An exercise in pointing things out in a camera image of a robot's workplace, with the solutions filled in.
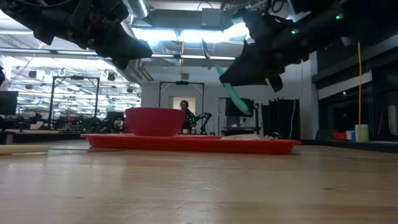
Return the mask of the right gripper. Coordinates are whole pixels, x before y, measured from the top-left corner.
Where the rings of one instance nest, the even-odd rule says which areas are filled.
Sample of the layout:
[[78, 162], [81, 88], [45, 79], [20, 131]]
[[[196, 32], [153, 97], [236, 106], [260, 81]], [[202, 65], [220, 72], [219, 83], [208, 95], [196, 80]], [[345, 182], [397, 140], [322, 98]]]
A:
[[285, 67], [307, 61], [312, 52], [307, 25], [311, 18], [311, 12], [301, 12], [293, 20], [269, 11], [246, 11], [244, 23], [254, 42], [244, 41], [241, 55], [220, 76], [220, 82], [232, 86], [270, 85], [274, 92], [281, 91], [280, 74]]

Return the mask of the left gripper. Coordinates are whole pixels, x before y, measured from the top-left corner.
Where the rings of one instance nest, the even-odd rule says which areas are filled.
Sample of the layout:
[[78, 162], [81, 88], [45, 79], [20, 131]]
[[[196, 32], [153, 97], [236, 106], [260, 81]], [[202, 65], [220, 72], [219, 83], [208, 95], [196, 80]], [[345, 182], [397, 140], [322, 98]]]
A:
[[117, 69], [125, 70], [129, 60], [152, 56], [146, 42], [125, 31], [121, 22], [129, 16], [122, 1], [81, 0], [67, 4], [67, 40], [82, 49], [93, 49], [98, 55], [112, 58]]

